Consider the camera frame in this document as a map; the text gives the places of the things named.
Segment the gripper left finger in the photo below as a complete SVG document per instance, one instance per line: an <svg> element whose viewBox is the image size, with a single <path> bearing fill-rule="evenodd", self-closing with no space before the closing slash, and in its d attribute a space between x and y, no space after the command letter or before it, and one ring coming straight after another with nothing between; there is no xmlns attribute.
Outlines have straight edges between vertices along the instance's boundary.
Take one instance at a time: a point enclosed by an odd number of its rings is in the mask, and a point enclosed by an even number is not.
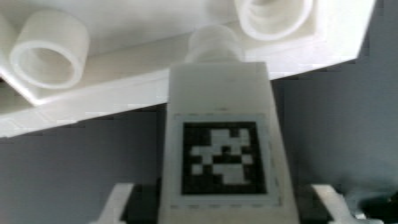
<svg viewBox="0 0 398 224"><path fill-rule="evenodd" d="M89 224L127 224L127 221L123 220L123 214L127 210L134 186L134 183L116 184L100 217L95 221L89 222Z"/></svg>

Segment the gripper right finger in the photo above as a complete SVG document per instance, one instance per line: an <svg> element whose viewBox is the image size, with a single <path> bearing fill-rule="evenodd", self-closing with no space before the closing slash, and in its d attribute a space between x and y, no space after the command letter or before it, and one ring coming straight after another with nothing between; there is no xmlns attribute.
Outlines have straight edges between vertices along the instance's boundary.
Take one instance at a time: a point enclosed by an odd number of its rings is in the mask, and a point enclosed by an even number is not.
<svg viewBox="0 0 398 224"><path fill-rule="evenodd" d="M331 185L313 184L315 193L333 217L329 224L384 224L379 219L358 219L352 215L343 195Z"/></svg>

